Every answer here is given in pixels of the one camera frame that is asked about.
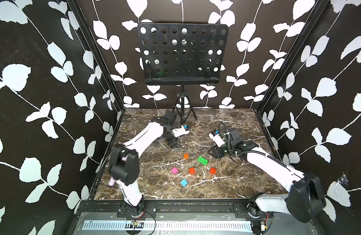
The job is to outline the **black front rail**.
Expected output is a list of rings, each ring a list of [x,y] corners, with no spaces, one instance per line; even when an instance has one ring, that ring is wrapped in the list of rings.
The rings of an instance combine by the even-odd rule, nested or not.
[[[87,200],[80,203],[76,215],[83,212],[112,213],[116,217],[132,218],[145,211],[145,217],[160,213],[232,213],[236,218],[247,220],[263,220],[274,218],[274,211],[257,212],[252,217],[248,210],[249,199],[145,199],[137,209],[123,200]]]

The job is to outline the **white perforated strip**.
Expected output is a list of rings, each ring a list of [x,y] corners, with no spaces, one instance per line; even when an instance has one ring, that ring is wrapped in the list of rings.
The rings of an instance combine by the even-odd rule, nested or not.
[[[249,221],[133,221],[127,220],[86,220],[82,231],[232,231],[252,232]]]

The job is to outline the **black music stand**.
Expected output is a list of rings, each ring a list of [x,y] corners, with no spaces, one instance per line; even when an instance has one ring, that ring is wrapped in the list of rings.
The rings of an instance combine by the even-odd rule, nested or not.
[[[139,48],[146,85],[179,85],[178,111],[182,125],[194,108],[185,111],[186,85],[210,85],[220,81],[228,39],[226,24],[140,23]]]

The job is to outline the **blue lego brick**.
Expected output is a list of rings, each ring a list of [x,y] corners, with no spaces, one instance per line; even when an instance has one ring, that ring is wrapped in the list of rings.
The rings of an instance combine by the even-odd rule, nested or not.
[[[182,180],[180,181],[180,183],[181,183],[181,185],[182,185],[183,187],[186,187],[186,186],[188,185],[188,182],[187,182],[186,179],[182,179]]]

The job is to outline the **red lego brick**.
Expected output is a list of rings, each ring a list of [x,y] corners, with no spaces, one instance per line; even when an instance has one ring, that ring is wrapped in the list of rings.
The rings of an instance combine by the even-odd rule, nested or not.
[[[212,175],[215,175],[216,171],[217,171],[217,170],[216,170],[214,167],[211,167],[210,170],[209,170],[209,172],[210,172]]]
[[[196,173],[195,168],[194,167],[189,168],[189,173],[191,175],[195,174]]]

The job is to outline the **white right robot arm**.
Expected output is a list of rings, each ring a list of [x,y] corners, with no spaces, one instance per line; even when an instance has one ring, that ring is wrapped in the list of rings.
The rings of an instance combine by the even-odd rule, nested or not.
[[[217,159],[238,157],[247,161],[266,172],[287,191],[285,194],[262,193],[252,197],[247,206],[251,217],[279,212],[307,223],[326,207],[322,185],[316,175],[305,174],[282,163],[255,142],[244,140],[235,128],[213,130],[209,137],[215,143],[208,151],[211,156]]]

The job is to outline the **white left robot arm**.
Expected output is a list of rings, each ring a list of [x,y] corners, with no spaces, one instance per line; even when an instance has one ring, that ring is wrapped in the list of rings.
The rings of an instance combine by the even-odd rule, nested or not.
[[[164,138],[170,148],[180,145],[179,137],[189,134],[183,125],[174,127],[176,114],[167,112],[162,117],[154,117],[133,139],[117,144],[109,155],[109,174],[116,181],[124,196],[124,201],[138,207],[143,195],[137,179],[140,173],[140,157],[156,140]]]

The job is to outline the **green lego brick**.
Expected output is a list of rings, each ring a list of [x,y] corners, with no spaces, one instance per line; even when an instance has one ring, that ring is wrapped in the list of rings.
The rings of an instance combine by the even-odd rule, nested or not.
[[[208,164],[208,160],[207,160],[206,158],[202,157],[202,156],[199,156],[199,157],[197,158],[197,161],[198,161],[199,163],[203,164],[203,165],[207,165],[207,164]]]

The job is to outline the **pink lego brick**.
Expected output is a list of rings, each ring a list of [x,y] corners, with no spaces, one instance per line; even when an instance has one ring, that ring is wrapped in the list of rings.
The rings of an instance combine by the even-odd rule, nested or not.
[[[172,172],[172,174],[176,175],[179,172],[179,170],[176,167],[173,167],[171,169],[171,172]]]

